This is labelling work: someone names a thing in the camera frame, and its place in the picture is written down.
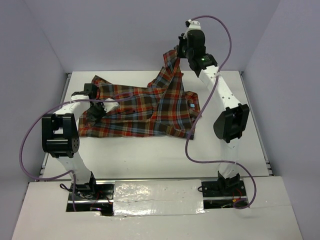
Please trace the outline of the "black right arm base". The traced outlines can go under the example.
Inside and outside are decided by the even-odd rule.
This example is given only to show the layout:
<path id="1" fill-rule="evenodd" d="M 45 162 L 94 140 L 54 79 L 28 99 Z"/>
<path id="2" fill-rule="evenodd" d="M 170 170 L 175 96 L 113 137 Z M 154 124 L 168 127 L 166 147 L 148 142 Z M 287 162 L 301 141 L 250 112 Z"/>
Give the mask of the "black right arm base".
<path id="1" fill-rule="evenodd" d="M 246 195 L 244 182 L 239 173 L 233 174 L 232 177 L 224 177 L 218 171 L 217 180 L 202 181 L 197 190 L 205 198 L 238 197 L 240 199 Z"/>

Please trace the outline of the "plaid long sleeve shirt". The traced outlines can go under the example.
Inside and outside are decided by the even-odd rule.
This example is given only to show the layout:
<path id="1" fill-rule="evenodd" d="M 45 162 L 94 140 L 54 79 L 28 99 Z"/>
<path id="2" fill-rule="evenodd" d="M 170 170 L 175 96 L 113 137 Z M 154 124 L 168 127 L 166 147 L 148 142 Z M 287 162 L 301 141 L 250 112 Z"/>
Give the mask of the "plaid long sleeve shirt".
<path id="1" fill-rule="evenodd" d="M 95 120 L 92 111 L 78 122 L 81 137 L 187 138 L 200 113 L 198 94 L 186 91 L 180 58 L 174 48 L 163 54 L 164 64 L 146 87 L 113 84 L 98 75 L 92 79 L 99 100 L 117 99 L 119 106 Z"/>

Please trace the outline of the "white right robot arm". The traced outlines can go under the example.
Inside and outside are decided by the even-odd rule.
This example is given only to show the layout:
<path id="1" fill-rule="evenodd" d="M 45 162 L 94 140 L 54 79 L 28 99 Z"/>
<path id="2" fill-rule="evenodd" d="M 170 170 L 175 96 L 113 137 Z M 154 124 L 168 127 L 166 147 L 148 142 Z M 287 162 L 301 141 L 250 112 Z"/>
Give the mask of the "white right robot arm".
<path id="1" fill-rule="evenodd" d="M 218 117 L 213 131 L 220 141 L 220 163 L 217 190 L 228 196 L 240 180 L 236 162 L 239 160 L 239 145 L 246 129 L 250 108 L 235 97 L 211 54 L 206 53 L 205 34 L 200 29 L 188 30 L 178 37 L 178 56 L 188 60 L 191 70 L 204 83 L 218 106 Z"/>

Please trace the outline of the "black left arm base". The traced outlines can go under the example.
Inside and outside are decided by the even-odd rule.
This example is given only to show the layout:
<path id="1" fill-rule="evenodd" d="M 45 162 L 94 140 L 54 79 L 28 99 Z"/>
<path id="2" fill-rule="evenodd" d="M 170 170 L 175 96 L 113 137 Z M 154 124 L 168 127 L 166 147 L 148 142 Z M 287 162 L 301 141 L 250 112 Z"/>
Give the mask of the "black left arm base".
<path id="1" fill-rule="evenodd" d="M 108 202 L 114 198 L 114 185 L 113 184 L 97 184 L 94 174 L 91 172 L 91 176 L 88 183 L 79 184 L 76 181 L 75 195 L 83 199 L 106 199 Z"/>

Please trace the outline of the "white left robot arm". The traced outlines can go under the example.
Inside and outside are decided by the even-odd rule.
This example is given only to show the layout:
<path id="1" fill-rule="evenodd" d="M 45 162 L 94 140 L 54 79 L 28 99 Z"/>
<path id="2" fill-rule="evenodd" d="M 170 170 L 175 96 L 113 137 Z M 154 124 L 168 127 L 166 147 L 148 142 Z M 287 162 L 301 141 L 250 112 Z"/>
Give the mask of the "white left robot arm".
<path id="1" fill-rule="evenodd" d="M 84 112 L 87 120 L 96 123 L 106 114 L 104 105 L 95 102 L 98 87 L 86 83 L 83 91 L 74 92 L 71 102 L 41 118 L 42 149 L 57 159 L 70 172 L 75 189 L 86 199 L 98 194 L 94 174 L 85 166 L 79 154 L 80 137 L 77 121 Z"/>

